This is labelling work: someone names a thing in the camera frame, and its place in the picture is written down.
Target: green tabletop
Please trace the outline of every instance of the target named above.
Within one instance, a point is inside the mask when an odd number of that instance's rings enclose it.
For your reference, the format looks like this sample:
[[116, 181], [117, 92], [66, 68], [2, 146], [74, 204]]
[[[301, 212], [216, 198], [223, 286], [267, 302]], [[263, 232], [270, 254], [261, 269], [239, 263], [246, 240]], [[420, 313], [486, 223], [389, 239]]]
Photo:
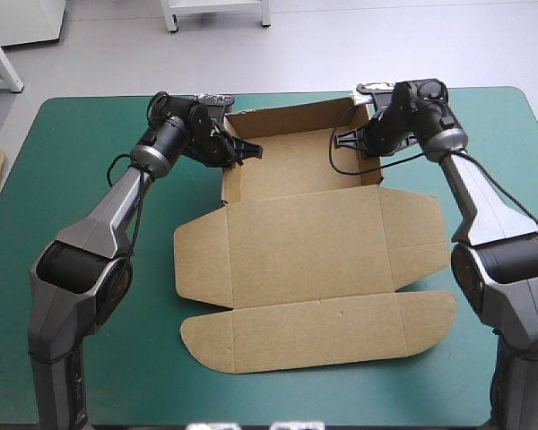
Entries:
[[[235, 109], [330, 99], [341, 92], [246, 94]], [[106, 167], [146, 128], [147, 97], [44, 103], [0, 197], [0, 422], [37, 421], [26, 330], [28, 269], [56, 232], [107, 190]], [[538, 124], [514, 88], [451, 91], [470, 152], [538, 216]], [[410, 148], [398, 157], [418, 151]], [[385, 172], [385, 186], [434, 194], [450, 235], [458, 209], [438, 166], [418, 159]], [[179, 337], [191, 315], [216, 309], [177, 296], [172, 233], [220, 207], [221, 171], [183, 158], [150, 191], [134, 258], [134, 283], [106, 326], [85, 341], [91, 421], [267, 424], [320, 419], [353, 425], [479, 425], [489, 414], [496, 337], [443, 270], [407, 290], [445, 289], [456, 322], [435, 348], [406, 359], [265, 374], [220, 374], [199, 365]], [[422, 219], [411, 219], [422, 223]]]

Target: silver arm segment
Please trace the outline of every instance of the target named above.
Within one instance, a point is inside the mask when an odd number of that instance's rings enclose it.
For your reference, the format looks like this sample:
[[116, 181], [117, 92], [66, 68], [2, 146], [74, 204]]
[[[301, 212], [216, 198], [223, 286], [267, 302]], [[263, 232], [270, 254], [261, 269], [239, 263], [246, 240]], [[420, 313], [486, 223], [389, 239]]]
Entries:
[[440, 166], [463, 215], [453, 242], [477, 246], [538, 231], [533, 220], [500, 199], [490, 181], [470, 160], [451, 155]]
[[56, 240], [109, 259], [124, 254], [130, 245], [126, 229], [135, 214], [140, 184], [147, 193], [150, 175], [129, 168], [85, 218], [60, 230]]

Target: gray floor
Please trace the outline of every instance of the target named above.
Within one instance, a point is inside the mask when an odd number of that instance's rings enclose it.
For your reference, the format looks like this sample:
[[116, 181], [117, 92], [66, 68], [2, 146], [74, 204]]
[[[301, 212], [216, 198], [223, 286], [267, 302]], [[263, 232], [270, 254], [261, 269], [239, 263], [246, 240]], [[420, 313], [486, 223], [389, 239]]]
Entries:
[[516, 86], [538, 118], [538, 1], [273, 0], [271, 9], [267, 29], [256, 14], [231, 13], [180, 17], [170, 34], [159, 0], [68, 0], [58, 44], [7, 53], [26, 87], [0, 133], [6, 174], [41, 103], [59, 96], [348, 90], [434, 76]]

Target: box lid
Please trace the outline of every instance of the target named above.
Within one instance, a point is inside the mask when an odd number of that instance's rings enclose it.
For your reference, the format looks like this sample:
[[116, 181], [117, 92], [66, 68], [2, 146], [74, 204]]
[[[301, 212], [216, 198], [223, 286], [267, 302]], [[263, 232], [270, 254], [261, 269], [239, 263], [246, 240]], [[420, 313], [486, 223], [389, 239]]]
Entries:
[[179, 227], [182, 297], [232, 308], [390, 293], [448, 265], [438, 200], [377, 185], [235, 202]]

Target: white shelf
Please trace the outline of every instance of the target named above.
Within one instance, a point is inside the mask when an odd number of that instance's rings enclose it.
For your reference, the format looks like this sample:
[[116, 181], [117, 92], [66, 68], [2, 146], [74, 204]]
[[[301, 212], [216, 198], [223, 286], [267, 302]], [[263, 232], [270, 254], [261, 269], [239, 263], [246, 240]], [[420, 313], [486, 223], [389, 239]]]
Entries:
[[169, 0], [174, 14], [259, 10], [261, 0]]
[[161, 0], [168, 30], [178, 31], [177, 15], [190, 13], [260, 11], [264, 27], [271, 25], [269, 0]]

